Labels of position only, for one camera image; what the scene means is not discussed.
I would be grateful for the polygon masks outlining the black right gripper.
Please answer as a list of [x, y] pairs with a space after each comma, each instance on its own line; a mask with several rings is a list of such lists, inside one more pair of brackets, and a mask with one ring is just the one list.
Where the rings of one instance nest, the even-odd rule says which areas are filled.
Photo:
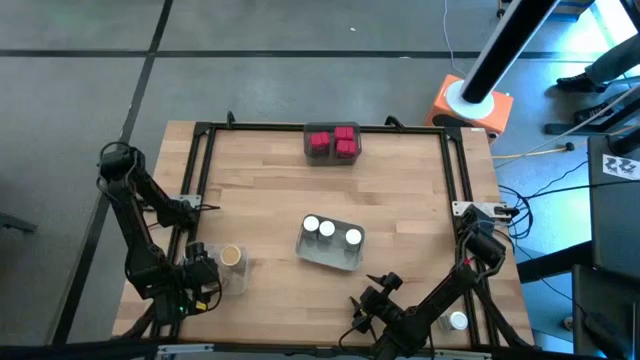
[[403, 284], [403, 280], [394, 272], [386, 275], [374, 276], [367, 274], [367, 278], [379, 285], [382, 290], [378, 291], [372, 286], [368, 286], [356, 300], [349, 297], [353, 306], [353, 320], [351, 326], [357, 331], [372, 330], [372, 319], [379, 318], [385, 324], [398, 318], [403, 310], [394, 303], [389, 295], [392, 291], [398, 290]]

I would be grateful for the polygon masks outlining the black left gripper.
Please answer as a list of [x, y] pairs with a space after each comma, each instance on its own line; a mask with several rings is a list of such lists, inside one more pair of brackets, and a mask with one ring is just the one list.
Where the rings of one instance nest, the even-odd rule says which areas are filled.
[[187, 312], [205, 313], [218, 307], [223, 290], [215, 259], [202, 242], [185, 247], [184, 287], [187, 290]]

